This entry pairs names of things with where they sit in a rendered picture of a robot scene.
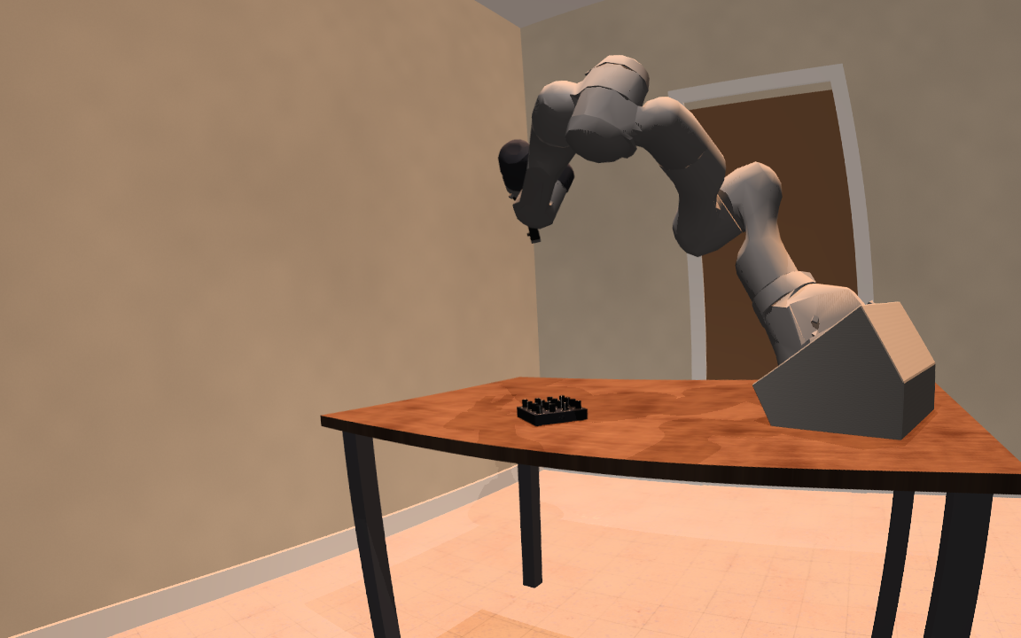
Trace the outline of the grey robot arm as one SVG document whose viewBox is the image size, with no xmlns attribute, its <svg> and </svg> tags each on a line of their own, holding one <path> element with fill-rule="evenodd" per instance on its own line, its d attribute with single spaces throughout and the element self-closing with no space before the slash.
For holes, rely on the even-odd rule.
<svg viewBox="0 0 1021 638">
<path fill-rule="evenodd" d="M 640 62 L 615 54 L 581 83 L 544 86 L 530 143 L 510 140 L 498 156 L 516 219 L 530 229 L 554 223 L 574 179 L 575 153 L 604 163 L 644 148 L 677 189 L 673 232 L 681 249 L 702 257 L 746 233 L 735 269 L 781 366 L 866 304 L 850 288 L 817 285 L 811 272 L 795 267 L 777 225 L 783 195 L 776 173 L 753 162 L 725 177 L 724 156 L 685 106 L 670 97 L 642 105 L 649 81 Z"/>
</svg>

